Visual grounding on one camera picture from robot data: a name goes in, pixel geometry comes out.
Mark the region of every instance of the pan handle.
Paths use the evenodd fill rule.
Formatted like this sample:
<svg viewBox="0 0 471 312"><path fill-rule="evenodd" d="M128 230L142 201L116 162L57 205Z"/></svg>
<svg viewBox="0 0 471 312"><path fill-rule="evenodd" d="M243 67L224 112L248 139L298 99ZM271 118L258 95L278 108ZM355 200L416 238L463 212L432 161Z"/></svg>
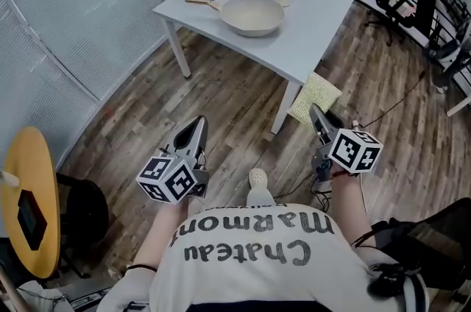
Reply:
<svg viewBox="0 0 471 312"><path fill-rule="evenodd" d="M206 4L212 9L219 11L219 5L216 2L208 1L208 0L185 0L188 3L195 3L195 4Z"/></svg>

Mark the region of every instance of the frying pan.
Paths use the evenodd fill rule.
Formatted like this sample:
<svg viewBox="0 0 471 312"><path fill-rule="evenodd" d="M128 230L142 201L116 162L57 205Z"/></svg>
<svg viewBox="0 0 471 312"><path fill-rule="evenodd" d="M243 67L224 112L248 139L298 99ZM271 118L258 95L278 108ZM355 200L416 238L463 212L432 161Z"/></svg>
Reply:
<svg viewBox="0 0 471 312"><path fill-rule="evenodd" d="M268 35L276 30L285 17L275 0L229 0L224 4L208 0L185 0L206 4L221 13L221 19L234 32L250 38Z"/></svg>

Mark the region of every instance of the desk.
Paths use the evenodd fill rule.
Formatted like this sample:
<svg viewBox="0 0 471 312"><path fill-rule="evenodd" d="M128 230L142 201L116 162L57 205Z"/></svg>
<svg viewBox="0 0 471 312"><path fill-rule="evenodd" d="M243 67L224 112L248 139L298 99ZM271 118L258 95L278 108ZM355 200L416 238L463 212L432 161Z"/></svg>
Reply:
<svg viewBox="0 0 471 312"><path fill-rule="evenodd" d="M60 217L56 174L43 135L34 127L22 129L8 149L4 170L20 179L20 186L1 187L1 205L8 238L21 263L34 276L47 278L60 254ZM47 226L38 250L31 250L18 222L21 191L31 191Z"/></svg>
<svg viewBox="0 0 471 312"><path fill-rule="evenodd" d="M296 95L316 68L353 0L291 0L280 28L263 38L232 32L219 13L206 6L166 0L154 11L163 19L183 75L191 75L174 24L185 26L272 69L288 80L288 87L272 126L278 133Z"/></svg>

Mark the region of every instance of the table leg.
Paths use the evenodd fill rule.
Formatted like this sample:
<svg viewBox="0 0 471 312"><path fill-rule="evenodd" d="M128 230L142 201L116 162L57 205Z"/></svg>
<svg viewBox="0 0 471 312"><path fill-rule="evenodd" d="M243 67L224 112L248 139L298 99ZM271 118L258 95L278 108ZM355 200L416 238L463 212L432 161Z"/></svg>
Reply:
<svg viewBox="0 0 471 312"><path fill-rule="evenodd" d="M177 58L178 65L180 65L183 75L188 78L191 75L191 71L186 62L185 55L183 54L177 31L175 31L175 25L172 21L168 21L166 19L162 19L162 23L165 27L165 31L167 32L167 37L169 38L171 48L175 53L175 58Z"/></svg>
<svg viewBox="0 0 471 312"><path fill-rule="evenodd" d="M272 126L272 133L278 134L281 129L281 125L285 121L286 115L288 114L288 109L293 104L293 101L296 99L297 93L299 92L301 85L299 83L289 81L288 87L286 87L285 95L281 101L280 109L278 110L277 116L275 117L275 122Z"/></svg>
<svg viewBox="0 0 471 312"><path fill-rule="evenodd" d="M465 100L463 100L462 102L459 102L457 105L455 105L453 108L451 108L450 110L448 110L447 112L447 116L448 117L451 117L453 116L456 112L458 112L459 110L462 110L464 107L466 107L469 103L471 103L471 95L468 96Z"/></svg>

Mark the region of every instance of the white table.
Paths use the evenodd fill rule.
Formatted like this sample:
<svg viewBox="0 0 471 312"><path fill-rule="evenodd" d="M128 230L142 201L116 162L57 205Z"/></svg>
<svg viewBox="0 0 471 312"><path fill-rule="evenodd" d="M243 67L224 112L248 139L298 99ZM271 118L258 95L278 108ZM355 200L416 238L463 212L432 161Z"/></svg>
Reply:
<svg viewBox="0 0 471 312"><path fill-rule="evenodd" d="M316 68L353 0L291 0L280 28L263 38L237 35L208 6L166 0L154 11L163 18L183 75L191 75L174 24L181 24L272 69L288 80L272 132L277 134L301 85Z"/></svg>

